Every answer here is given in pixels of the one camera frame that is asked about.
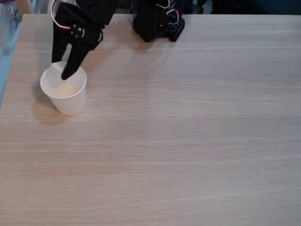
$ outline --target cable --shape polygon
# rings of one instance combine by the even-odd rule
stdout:
[[[70,27],[65,27],[65,26],[62,26],[60,25],[54,18],[53,16],[53,11],[54,11],[54,7],[55,7],[55,3],[56,3],[56,0],[53,0],[52,3],[51,3],[51,8],[50,8],[50,14],[51,14],[51,17],[53,19],[53,22],[56,24],[56,26],[58,26],[59,28],[62,28],[64,30],[70,30],[71,28]]]
[[[161,5],[159,5],[159,4],[156,4],[156,6],[159,6],[159,7],[161,7],[161,8],[169,8],[170,5],[171,5],[171,0],[168,0],[168,6],[161,6]]]
[[[174,12],[174,11],[177,13],[178,20],[177,20],[176,23],[169,23],[169,24],[177,24],[177,23],[179,23],[179,20],[180,20],[180,14],[179,14],[179,11],[178,11],[177,9],[172,9],[172,10],[168,11],[168,12],[166,13],[166,15],[168,15],[168,14]]]

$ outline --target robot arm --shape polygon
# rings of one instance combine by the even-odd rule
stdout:
[[[51,15],[56,0],[51,5]],[[52,62],[59,62],[67,45],[72,49],[62,73],[62,79],[70,78],[80,67],[89,51],[103,40],[105,25],[108,25],[118,4],[118,0],[76,0],[78,6],[61,2],[54,24]]]
[[[137,14],[134,30],[144,41],[165,36],[176,41],[182,33],[185,21],[181,18],[182,8],[189,0],[136,0]],[[62,79],[70,78],[80,67],[89,51],[103,40],[103,29],[109,24],[118,0],[76,0],[78,6],[61,2],[53,18],[52,62],[59,62],[71,44],[71,52],[62,73]]]

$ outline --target white paper cup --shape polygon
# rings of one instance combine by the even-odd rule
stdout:
[[[87,75],[80,67],[64,81],[61,75],[65,65],[65,62],[51,64],[43,73],[40,85],[59,112],[72,116],[81,113],[86,107]]]

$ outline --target cup rim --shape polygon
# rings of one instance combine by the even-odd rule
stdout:
[[[86,85],[87,85],[87,74],[86,74],[85,70],[84,70],[82,67],[79,67],[78,70],[82,70],[82,71],[84,72],[84,76],[85,76],[85,82],[83,83],[83,86],[80,88],[79,91],[77,91],[75,94],[72,94],[72,95],[67,96],[67,97],[55,97],[55,96],[53,96],[53,95],[49,95],[49,94],[45,91],[45,89],[44,89],[44,87],[43,87],[43,85],[42,85],[42,79],[46,76],[46,71],[47,71],[49,68],[47,68],[47,69],[44,71],[44,73],[42,74],[42,76],[41,76],[41,78],[40,78],[40,87],[41,87],[42,91],[43,91],[48,97],[51,97],[51,98],[54,98],[54,99],[58,99],[58,100],[68,99],[68,98],[74,97],[74,96],[76,96],[77,94],[79,94],[80,92],[82,92],[83,89],[84,89],[84,88],[86,87]]]

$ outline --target table surface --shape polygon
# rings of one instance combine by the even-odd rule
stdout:
[[[25,16],[0,111],[0,225],[300,226],[301,17],[187,16],[143,43],[116,15],[87,108],[39,88],[49,16]]]

